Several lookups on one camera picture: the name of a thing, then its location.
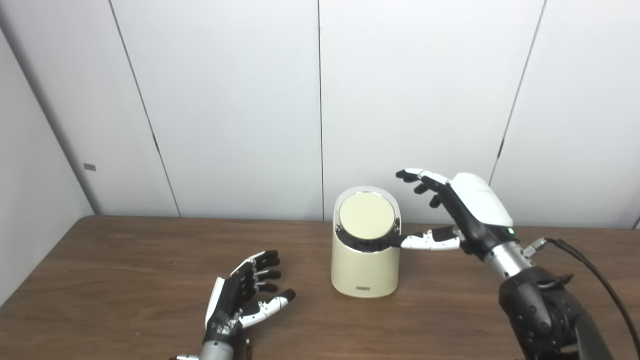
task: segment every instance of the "robotic forearm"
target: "robotic forearm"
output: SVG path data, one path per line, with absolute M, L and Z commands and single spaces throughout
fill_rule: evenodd
M 536 266 L 531 256 L 544 239 L 523 249 L 513 220 L 484 180 L 458 174 L 453 180 L 420 169 L 397 173 L 406 183 L 419 182 L 415 193 L 435 192 L 430 206 L 444 206 L 452 227 L 403 236 L 392 246 L 404 249 L 462 248 L 487 264 L 500 282 L 499 302 L 527 360 L 613 360 L 593 319 L 567 292 L 570 276 L 558 277 Z M 577 345 L 577 350 L 566 352 Z
M 248 304 L 259 292 L 278 291 L 278 286 L 265 281 L 282 276 L 268 270 L 279 264 L 277 251 L 265 251 L 246 259 L 228 279 L 219 277 L 207 308 L 200 356 L 180 355 L 172 360 L 232 360 L 244 329 L 273 316 L 296 297 L 289 289 L 264 302 Z

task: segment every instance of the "wooden tabletop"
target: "wooden tabletop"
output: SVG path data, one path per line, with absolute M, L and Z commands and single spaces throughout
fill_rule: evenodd
M 428 229 L 406 225 L 406 233 Z M 517 227 L 524 245 L 562 238 L 605 274 L 640 324 L 640 231 Z M 278 250 L 275 281 L 298 297 L 248 329 L 254 360 L 523 359 L 497 302 L 498 283 L 462 251 L 404 251 L 391 296 L 354 299 L 331 284 L 331 224 L 185 218 L 79 221 L 0 309 L 6 360 L 166 360 L 199 354 L 217 276 Z M 547 247 L 535 262 L 575 274 L 569 290 L 616 359 L 633 359 L 622 317 L 602 285 Z M 236 359 L 245 359 L 242 351 Z

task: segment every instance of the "white wall panel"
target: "white wall panel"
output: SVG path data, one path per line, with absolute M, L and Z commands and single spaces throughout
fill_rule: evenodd
M 96 210 L 177 216 L 109 2 L 0 0 L 0 20 Z
M 522 225 L 640 215 L 640 3 L 549 1 L 492 187 Z
M 542 0 L 320 0 L 325 214 L 352 186 L 450 222 L 406 167 L 491 176 Z
M 0 31 L 0 306 L 93 211 Z
M 322 219 L 316 1 L 113 1 L 183 216 Z

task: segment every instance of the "black cable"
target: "black cable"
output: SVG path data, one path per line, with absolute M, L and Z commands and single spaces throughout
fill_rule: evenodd
M 620 313 L 622 313 L 622 317 L 625 319 L 625 322 L 627 323 L 627 327 L 629 328 L 629 332 L 631 333 L 631 338 L 634 340 L 634 345 L 636 346 L 638 359 L 640 359 L 640 339 L 638 338 L 638 332 L 636 331 L 636 327 L 633 321 L 631 320 L 631 316 L 629 316 L 629 312 L 627 311 L 627 308 L 622 303 L 622 300 L 620 299 L 616 291 L 613 290 L 613 287 L 611 286 L 611 284 L 609 284 L 609 281 L 605 279 L 604 275 L 602 275 L 602 273 L 598 271 L 595 265 L 592 264 L 589 260 L 587 260 L 587 258 L 584 255 L 582 255 L 582 253 L 580 253 L 576 248 L 566 243 L 564 240 L 547 239 L 547 238 L 545 238 L 545 240 L 554 244 L 556 247 L 566 251 L 567 253 L 569 253 L 569 255 L 573 256 L 578 261 L 583 263 L 585 266 L 589 268 L 589 270 L 591 270 L 591 272 L 593 272 L 593 275 L 596 275 L 598 280 L 600 280 L 604 288 L 607 290 L 607 292 L 613 299 L 613 302 L 616 303 L 616 306 L 618 307 L 618 309 L 620 309 Z

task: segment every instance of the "cream cylindrical device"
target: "cream cylindrical device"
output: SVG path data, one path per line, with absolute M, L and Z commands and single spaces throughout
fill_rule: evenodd
M 333 212 L 331 278 L 336 290 L 360 298 L 393 293 L 400 249 L 381 240 L 401 230 L 399 206 L 385 190 L 361 186 L 342 193 Z

